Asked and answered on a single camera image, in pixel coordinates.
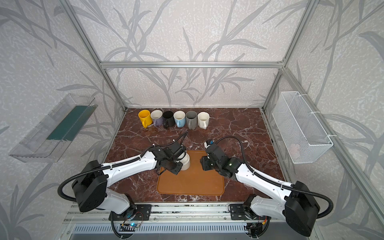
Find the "black mug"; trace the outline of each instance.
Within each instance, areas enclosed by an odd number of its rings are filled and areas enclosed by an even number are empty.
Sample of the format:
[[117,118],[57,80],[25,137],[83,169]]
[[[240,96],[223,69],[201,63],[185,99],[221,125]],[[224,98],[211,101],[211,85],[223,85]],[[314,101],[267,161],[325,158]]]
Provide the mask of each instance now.
[[164,128],[172,127],[173,125],[175,125],[175,119],[173,118],[173,112],[172,111],[164,112],[163,117],[165,120],[163,123]]

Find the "purple mug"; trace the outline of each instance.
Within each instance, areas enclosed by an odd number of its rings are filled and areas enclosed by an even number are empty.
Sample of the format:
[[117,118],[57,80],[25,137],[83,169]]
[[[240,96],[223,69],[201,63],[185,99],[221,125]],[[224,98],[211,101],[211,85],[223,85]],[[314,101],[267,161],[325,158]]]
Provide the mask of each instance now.
[[160,127],[164,123],[163,112],[161,110],[151,112],[151,118],[155,127]]

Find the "mug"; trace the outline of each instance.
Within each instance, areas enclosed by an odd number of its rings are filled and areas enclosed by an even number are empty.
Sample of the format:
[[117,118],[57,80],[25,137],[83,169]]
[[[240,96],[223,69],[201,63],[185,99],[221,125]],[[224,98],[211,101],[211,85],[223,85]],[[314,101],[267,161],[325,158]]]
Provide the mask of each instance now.
[[202,129],[207,129],[209,124],[209,114],[206,112],[201,112],[197,115],[197,119],[199,120],[199,127]]
[[177,111],[173,114],[177,127],[184,127],[185,125],[185,112]]
[[144,128],[147,128],[149,125],[152,124],[151,114],[148,110],[141,110],[139,112],[139,118]]
[[172,127],[173,125],[175,125],[175,119],[173,118],[172,111],[164,112],[163,117],[164,117],[164,123],[163,123],[164,128]]
[[163,111],[161,110],[152,111],[151,118],[155,127],[160,127],[164,123]]
[[186,113],[188,129],[195,129],[197,126],[197,113],[195,111],[189,111]]

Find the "transparent acrylic container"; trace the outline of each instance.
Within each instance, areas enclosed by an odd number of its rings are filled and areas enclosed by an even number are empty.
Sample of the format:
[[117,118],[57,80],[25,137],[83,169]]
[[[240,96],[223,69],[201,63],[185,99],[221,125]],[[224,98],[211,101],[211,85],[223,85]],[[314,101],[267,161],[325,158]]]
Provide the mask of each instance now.
[[323,126],[297,91],[281,92],[272,112],[293,163],[311,163],[333,146]]
[[9,155],[23,162],[57,162],[96,109],[93,100],[68,94]]

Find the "yellow mug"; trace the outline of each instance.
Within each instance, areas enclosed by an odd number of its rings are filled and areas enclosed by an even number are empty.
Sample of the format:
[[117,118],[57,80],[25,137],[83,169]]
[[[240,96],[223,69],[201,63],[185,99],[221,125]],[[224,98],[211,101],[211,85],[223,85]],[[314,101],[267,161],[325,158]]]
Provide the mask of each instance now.
[[151,118],[151,113],[148,110],[141,110],[139,112],[139,118],[144,128],[147,128],[149,125],[153,123]]

